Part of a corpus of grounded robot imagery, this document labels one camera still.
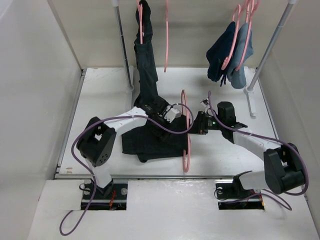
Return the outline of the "pink hanger taken from rack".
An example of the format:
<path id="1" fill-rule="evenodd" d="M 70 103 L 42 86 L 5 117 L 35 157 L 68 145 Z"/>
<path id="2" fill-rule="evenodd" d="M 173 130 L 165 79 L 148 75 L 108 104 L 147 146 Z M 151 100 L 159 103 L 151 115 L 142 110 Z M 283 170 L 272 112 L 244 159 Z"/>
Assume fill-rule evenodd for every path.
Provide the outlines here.
<path id="1" fill-rule="evenodd" d="M 187 94 L 186 91 L 183 89 L 181 91 L 181 112 L 186 117 L 186 127 L 188 128 L 190 126 L 190 111 L 185 107 L 187 105 Z M 190 169 L 190 159 L 191 159 L 191 139 L 190 136 L 187 134 L 187 150 L 183 151 L 182 156 L 182 168 L 183 172 L 187 173 Z"/>

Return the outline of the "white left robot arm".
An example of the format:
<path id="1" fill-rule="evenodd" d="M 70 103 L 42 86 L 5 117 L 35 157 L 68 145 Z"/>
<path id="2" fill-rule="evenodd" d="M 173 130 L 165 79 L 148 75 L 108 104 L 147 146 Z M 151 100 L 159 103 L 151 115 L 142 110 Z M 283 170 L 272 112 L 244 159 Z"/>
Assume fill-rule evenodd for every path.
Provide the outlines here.
<path id="1" fill-rule="evenodd" d="M 167 128 L 168 124 L 180 115 L 181 112 L 171 105 L 165 104 L 164 107 L 157 109 L 142 104 L 112 117 L 106 122 L 102 122 L 98 117 L 93 117 L 86 126 L 86 132 L 77 141 L 76 148 L 93 173 L 91 179 L 96 181 L 94 192 L 102 199 L 111 195 L 114 181 L 110 175 L 107 161 L 112 155 L 117 136 L 144 126 L 147 123 L 147 118 Z"/>

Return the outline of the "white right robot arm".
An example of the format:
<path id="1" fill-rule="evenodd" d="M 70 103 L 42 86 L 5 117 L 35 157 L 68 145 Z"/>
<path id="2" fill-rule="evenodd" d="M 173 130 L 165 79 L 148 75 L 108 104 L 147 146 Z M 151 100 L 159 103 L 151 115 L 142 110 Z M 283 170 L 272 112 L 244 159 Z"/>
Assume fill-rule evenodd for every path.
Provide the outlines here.
<path id="1" fill-rule="evenodd" d="M 309 175 L 297 147 L 279 139 L 251 132 L 247 125 L 236 119 L 231 102 L 221 101 L 217 111 L 208 99 L 201 102 L 204 111 L 199 111 L 190 133 L 206 135 L 220 131 L 230 143 L 240 146 L 263 161 L 262 171 L 244 171 L 235 175 L 230 183 L 217 186 L 227 190 L 228 198 L 243 197 L 250 190 L 266 189 L 273 194 L 290 194 L 292 189 L 302 187 L 304 194 L 309 187 Z"/>

